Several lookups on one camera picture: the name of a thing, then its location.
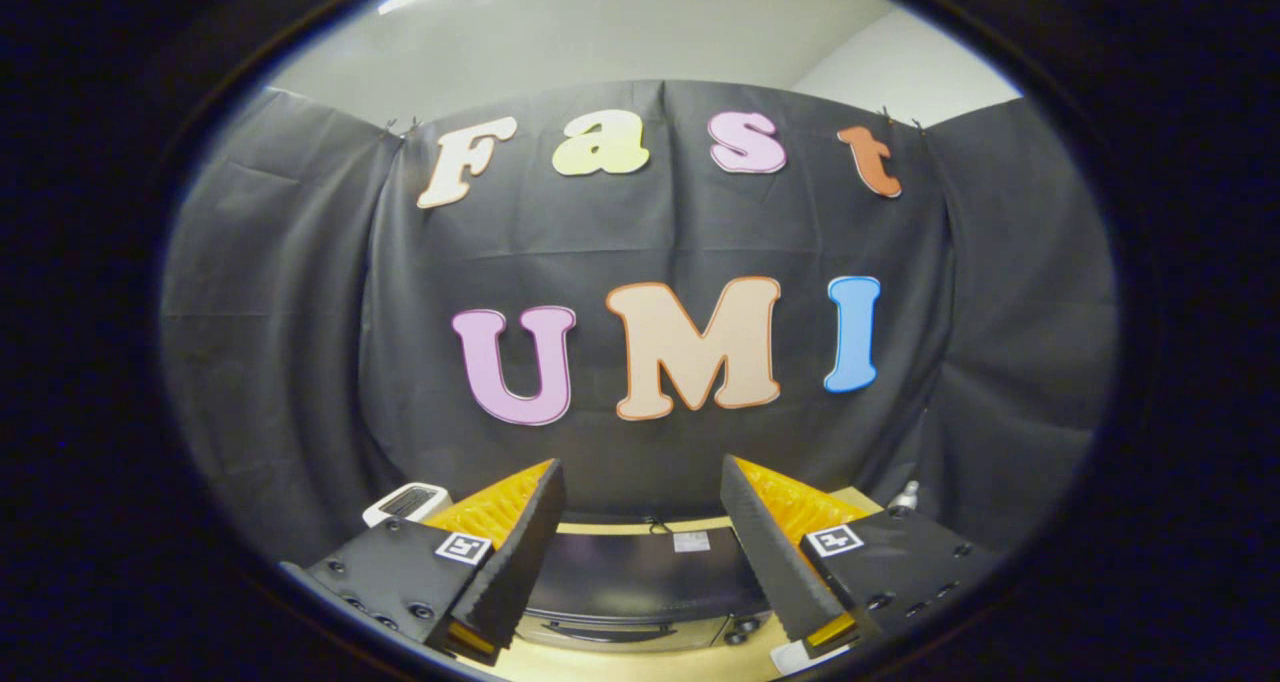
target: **cutout letter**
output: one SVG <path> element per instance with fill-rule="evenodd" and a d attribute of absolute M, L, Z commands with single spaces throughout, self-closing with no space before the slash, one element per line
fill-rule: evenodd
<path fill-rule="evenodd" d="M 840 316 L 836 369 L 823 380 L 827 392 L 854 392 L 876 380 L 872 363 L 872 315 L 879 296 L 873 276 L 837 276 L 827 285 Z"/>
<path fill-rule="evenodd" d="M 719 113 L 707 123 L 707 131 L 718 145 L 712 145 L 712 159 L 723 171 L 778 171 L 787 163 L 786 150 L 771 138 L 777 125 L 759 113 Z"/>
<path fill-rule="evenodd" d="M 503 116 L 502 120 L 485 122 L 484 125 L 466 127 L 440 136 L 436 139 L 436 145 L 440 145 L 440 157 L 435 161 L 435 170 L 431 171 L 426 191 L 417 198 L 419 207 L 440 207 L 443 203 L 465 198 L 471 184 L 462 182 L 463 168 L 471 170 L 471 177 L 480 177 L 493 157 L 493 138 L 507 141 L 513 136 L 516 136 L 515 116 Z"/>
<path fill-rule="evenodd" d="M 576 325 L 571 308 L 531 307 L 520 316 L 520 325 L 534 335 L 538 351 L 538 376 L 541 390 L 521 398 L 507 390 L 502 380 L 498 335 L 507 319 L 492 308 L 471 308 L 453 317 L 453 331 L 462 337 L 462 358 L 467 365 L 471 394 L 489 415 L 503 422 L 552 424 L 568 412 L 568 351 L 564 337 Z"/>
<path fill-rule="evenodd" d="M 741 276 L 721 299 L 699 334 L 671 287 L 659 282 L 618 287 L 604 299 L 622 317 L 627 335 L 627 395 L 621 418 L 659 418 L 675 403 L 662 394 L 662 369 L 690 409 L 700 409 L 721 366 L 724 385 L 716 393 L 723 408 L 768 404 L 781 386 L 773 381 L 771 329 L 782 287 L 768 276 Z"/>
<path fill-rule="evenodd" d="M 858 175 L 865 186 L 870 187 L 873 193 L 881 196 L 902 193 L 902 186 L 899 184 L 897 177 L 888 177 L 888 173 L 884 171 L 884 164 L 881 161 L 881 157 L 890 157 L 888 146 L 873 138 L 872 131 L 868 131 L 867 127 L 849 127 L 846 131 L 837 132 L 836 136 L 854 150 L 854 166 L 858 168 Z"/>
<path fill-rule="evenodd" d="M 582 114 L 564 125 L 564 134 L 570 139 L 552 155 L 552 166 L 561 175 L 590 175 L 595 170 L 625 175 L 649 161 L 649 150 L 640 146 L 644 122 L 626 109 Z"/>

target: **screw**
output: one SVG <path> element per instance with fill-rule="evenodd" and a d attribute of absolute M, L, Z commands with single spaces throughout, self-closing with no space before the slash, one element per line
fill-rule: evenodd
<path fill-rule="evenodd" d="M 887 607 L 893 600 L 893 592 L 882 592 L 867 600 L 867 609 L 879 609 Z"/>

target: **ceiling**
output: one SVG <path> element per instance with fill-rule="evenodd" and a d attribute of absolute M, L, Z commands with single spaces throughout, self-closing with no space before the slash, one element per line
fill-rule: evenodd
<path fill-rule="evenodd" d="M 787 90 L 887 0 L 420 0 L 361 13 L 270 84 L 396 129 L 598 81 Z"/>

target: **blue letter i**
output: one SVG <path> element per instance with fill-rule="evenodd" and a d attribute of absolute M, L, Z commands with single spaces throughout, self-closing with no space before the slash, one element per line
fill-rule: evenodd
<path fill-rule="evenodd" d="M 823 380 L 827 392 L 851 392 L 876 380 L 872 366 L 872 313 L 879 296 L 876 276 L 837 276 L 827 285 L 840 313 L 836 369 Z"/>

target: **black cloth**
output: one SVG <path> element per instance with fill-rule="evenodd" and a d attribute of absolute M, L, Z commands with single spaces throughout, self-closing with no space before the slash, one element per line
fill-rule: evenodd
<path fill-rule="evenodd" d="M 649 163 L 562 177 L 580 114 L 644 120 Z M 763 113 L 787 164 L 731 175 L 707 123 Z M 470 193 L 422 211 L 435 139 L 516 116 Z M 902 193 L 859 180 L 845 127 L 892 150 Z M 530 95 L 384 134 L 269 90 L 196 177 L 165 271 L 166 372 L 192 454 L 248 539 L 314 562 L 398 482 L 460 499 L 549 457 L 568 519 L 721 514 L 724 453 L 884 503 L 910 479 L 923 512 L 1007 546 L 1066 486 L 1106 399 L 1115 298 L 1084 180 L 1028 102 L 928 129 L 827 100 L 710 82 L 641 81 Z M 771 404 L 627 422 L 614 287 L 666 282 L 700 328 L 736 276 L 772 276 Z M 836 276 L 876 276 L 876 381 L 831 394 Z M 572 404 L 525 427 L 471 397 L 449 325 L 508 321 L 503 374 L 534 394 L 522 310 L 575 310 Z M 668 381 L 663 389 L 673 395 Z"/>

